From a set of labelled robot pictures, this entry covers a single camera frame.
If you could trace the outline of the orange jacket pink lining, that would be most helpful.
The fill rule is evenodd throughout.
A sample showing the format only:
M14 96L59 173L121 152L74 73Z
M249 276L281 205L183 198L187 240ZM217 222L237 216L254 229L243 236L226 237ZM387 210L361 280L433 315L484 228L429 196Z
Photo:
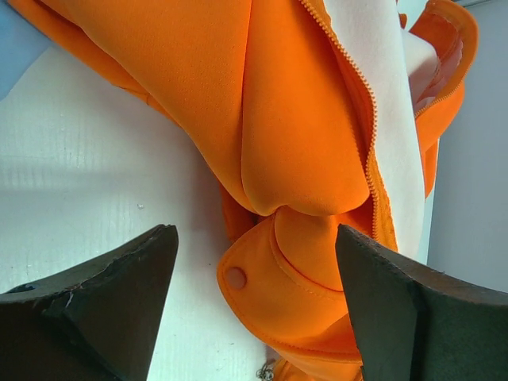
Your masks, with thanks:
M15 1L42 33L165 114L221 186L217 281L280 354L277 380L360 380L339 225L418 254L474 17L429 1Z

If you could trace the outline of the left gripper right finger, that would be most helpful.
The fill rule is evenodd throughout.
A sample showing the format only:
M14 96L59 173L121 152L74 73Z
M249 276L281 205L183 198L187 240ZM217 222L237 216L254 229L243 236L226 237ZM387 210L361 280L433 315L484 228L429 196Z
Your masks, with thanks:
M366 380L507 379L507 294L340 225L336 254Z

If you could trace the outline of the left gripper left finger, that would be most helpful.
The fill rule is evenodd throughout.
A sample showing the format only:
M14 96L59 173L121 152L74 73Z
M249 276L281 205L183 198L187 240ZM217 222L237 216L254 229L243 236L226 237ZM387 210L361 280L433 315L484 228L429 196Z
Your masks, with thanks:
M145 380L179 237L158 225L1 296L4 380Z

